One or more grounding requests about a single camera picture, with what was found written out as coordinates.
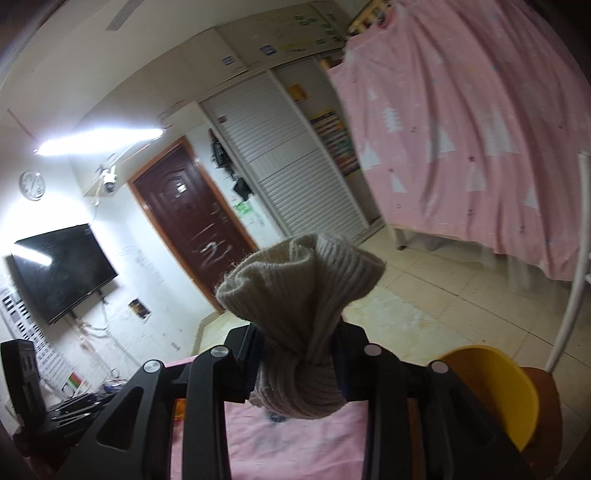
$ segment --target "wall clock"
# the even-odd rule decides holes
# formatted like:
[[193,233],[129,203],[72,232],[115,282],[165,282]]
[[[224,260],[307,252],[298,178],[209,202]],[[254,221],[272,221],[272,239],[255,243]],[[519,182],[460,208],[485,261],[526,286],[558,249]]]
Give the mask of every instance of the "wall clock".
[[40,200],[45,193],[45,180],[39,172],[34,170],[27,170],[23,173],[18,185],[23,196],[34,202]]

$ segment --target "ceiling light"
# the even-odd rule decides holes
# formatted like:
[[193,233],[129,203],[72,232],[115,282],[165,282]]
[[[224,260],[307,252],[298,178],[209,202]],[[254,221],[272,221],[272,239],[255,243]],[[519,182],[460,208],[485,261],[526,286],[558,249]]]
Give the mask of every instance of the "ceiling light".
[[43,156],[108,153],[130,147],[137,142],[155,140],[163,133],[160,128],[98,128],[48,140],[35,153]]

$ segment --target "flat screen tv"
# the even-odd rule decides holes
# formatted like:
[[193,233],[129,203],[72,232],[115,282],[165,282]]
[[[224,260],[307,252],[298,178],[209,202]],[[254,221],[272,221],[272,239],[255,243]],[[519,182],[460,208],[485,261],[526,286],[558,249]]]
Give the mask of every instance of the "flat screen tv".
[[88,224],[19,240],[12,257],[24,297],[50,325],[117,276]]

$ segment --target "pink bed sheet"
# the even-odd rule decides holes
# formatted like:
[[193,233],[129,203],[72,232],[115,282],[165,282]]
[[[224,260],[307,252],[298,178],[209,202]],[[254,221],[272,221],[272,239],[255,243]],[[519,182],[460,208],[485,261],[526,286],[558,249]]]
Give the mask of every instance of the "pink bed sheet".
[[388,223],[572,279],[591,87],[531,8],[397,1],[330,75]]
[[[232,480],[359,480],[366,402],[347,403],[320,420],[275,423],[249,403],[226,403]],[[171,480],[181,479],[183,422],[175,423]]]

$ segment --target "beige ribbed sock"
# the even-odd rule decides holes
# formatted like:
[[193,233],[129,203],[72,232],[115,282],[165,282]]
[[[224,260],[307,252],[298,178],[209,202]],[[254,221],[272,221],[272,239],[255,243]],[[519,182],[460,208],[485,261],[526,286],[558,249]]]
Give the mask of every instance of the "beige ribbed sock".
[[345,404],[330,339],[342,310],[384,273],[378,257],[333,235],[287,239],[252,254],[226,276],[219,302],[265,334],[251,403],[299,419]]

